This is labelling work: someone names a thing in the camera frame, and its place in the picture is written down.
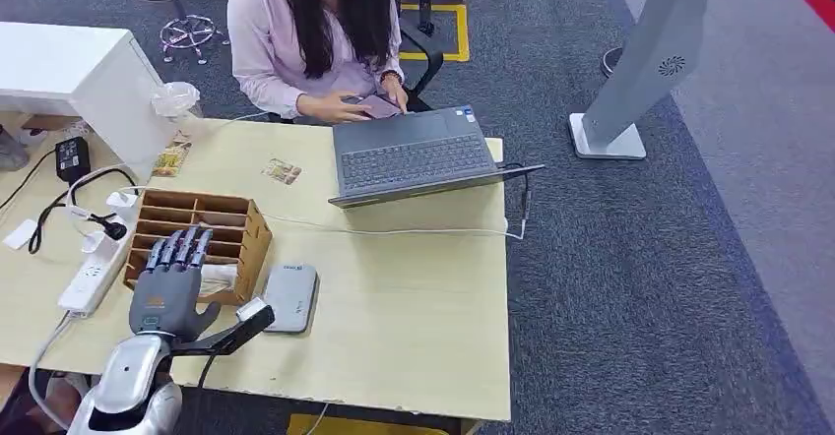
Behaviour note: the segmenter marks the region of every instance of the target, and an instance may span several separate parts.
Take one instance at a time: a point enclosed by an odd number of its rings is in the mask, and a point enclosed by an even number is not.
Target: power strip
[[[88,255],[70,285],[58,298],[58,306],[74,317],[86,318],[93,314],[124,264],[133,226],[120,217],[115,217],[113,221],[128,227],[125,237],[115,241],[99,232],[103,237],[98,247]]]

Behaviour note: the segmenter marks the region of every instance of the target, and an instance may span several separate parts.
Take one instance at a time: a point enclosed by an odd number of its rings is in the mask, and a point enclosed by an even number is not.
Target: paper
[[[237,265],[203,265],[201,271],[200,297],[234,288]]]
[[[293,166],[292,164],[284,162],[280,159],[272,158],[270,159],[270,162],[267,163],[267,166],[261,170],[261,174],[268,175],[273,179],[290,185],[298,178],[298,175],[301,174],[301,168]]]
[[[185,161],[185,157],[188,156],[189,149],[191,149],[189,137],[184,135],[182,131],[177,131],[174,140],[168,145],[168,148],[160,153],[151,174],[153,176],[163,177],[176,176],[180,171],[180,166]]]
[[[9,233],[9,236],[3,240],[3,243],[8,245],[13,250],[20,250],[21,247],[24,246],[24,243],[28,242],[29,239],[32,238],[32,234],[36,228],[37,223],[34,220],[27,218],[15,229],[15,231]]]

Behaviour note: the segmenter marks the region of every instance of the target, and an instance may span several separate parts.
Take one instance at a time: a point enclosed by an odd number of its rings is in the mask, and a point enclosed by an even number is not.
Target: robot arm
[[[134,337],[110,354],[101,381],[85,397],[68,435],[157,435],[173,432],[182,392],[169,376],[171,360],[183,355],[228,355],[275,320],[273,309],[255,298],[236,312],[229,329],[197,340],[218,318],[220,305],[195,310],[201,269],[212,231],[175,232],[154,246],[131,300]]]

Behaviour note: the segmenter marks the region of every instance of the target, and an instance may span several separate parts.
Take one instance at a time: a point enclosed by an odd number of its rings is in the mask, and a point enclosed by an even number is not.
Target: power adapter
[[[55,173],[67,184],[90,173],[90,148],[85,139],[74,137],[55,145]]]

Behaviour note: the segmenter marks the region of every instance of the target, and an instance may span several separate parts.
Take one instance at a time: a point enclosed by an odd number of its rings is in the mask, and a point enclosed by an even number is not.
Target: dark blue carpet
[[[224,21],[225,0],[184,2]],[[646,161],[573,153],[568,114],[604,81],[599,57],[631,23],[622,0],[469,0],[469,13],[473,60],[446,65],[424,100],[470,103],[508,160],[548,165],[528,237],[508,247],[513,422],[485,433],[831,433],[673,102],[639,123]],[[0,0],[0,20],[128,28],[164,79],[203,92],[207,115],[254,111],[219,45],[205,67],[161,63],[170,16],[142,0]],[[511,221],[520,192],[508,189]],[[318,407],[207,393],[205,424],[184,431],[279,433],[294,408]]]

